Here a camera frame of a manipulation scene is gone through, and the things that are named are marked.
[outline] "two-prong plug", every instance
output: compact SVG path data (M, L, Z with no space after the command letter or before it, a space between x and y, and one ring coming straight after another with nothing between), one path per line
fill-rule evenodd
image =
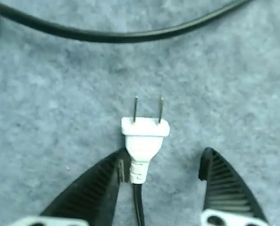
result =
M143 184L146 180L151 159L158 153L164 137L169 135L169 124L162 119L164 100L160 101L158 118L137 117L138 98L135 98L133 117L121 120L125 135L125 147L131 156L130 181Z

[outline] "black power cord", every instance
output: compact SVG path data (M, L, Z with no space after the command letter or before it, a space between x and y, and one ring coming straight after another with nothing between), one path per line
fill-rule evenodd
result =
M145 226L144 211L142 204L142 184L133 184L132 191L138 226Z
M214 21L215 19L226 15L227 13L230 13L231 11L239 8L240 6L250 1L251 0L234 0L232 3L229 3L224 7L210 14L207 14L199 19L180 24L178 26L148 32L117 33L81 30L41 20L39 18L28 15L24 12L21 12L15 8L11 8L2 3L0 3L0 16L14 21L16 23L33 28L40 32L67 39L100 43L136 43L168 39L171 37L191 32Z

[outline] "metal prong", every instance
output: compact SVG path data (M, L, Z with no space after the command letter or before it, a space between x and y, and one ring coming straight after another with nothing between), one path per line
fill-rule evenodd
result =
M135 101L134 101L134 114L133 114L133 119L132 119L132 121L134 123L136 122L136 117L137 117L137 105L138 105L138 97L135 97Z
M159 124L161 123L161 119L162 119L163 104L164 104L164 99L161 97L161 99L160 99L160 109L159 109L159 120L158 120Z

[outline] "gray carpet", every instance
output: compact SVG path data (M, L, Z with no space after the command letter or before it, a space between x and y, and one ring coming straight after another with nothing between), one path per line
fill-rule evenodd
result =
M85 29L139 31L197 18L229 0L3 0ZM280 0L256 0L170 40L112 45L48 36L0 19L0 226L38 214L96 161L122 147L120 120L164 118L147 226L196 226L200 152L218 150L280 226ZM136 226L129 184L114 226Z

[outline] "ridged grip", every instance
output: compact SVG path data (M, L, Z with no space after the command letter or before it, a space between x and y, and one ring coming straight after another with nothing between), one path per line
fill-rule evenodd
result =
M121 149L99 161L64 190L42 216L79 218L90 226L111 226L119 191Z
M267 222L261 207L240 175L210 147L202 153L198 177L207 181L204 210L237 213Z

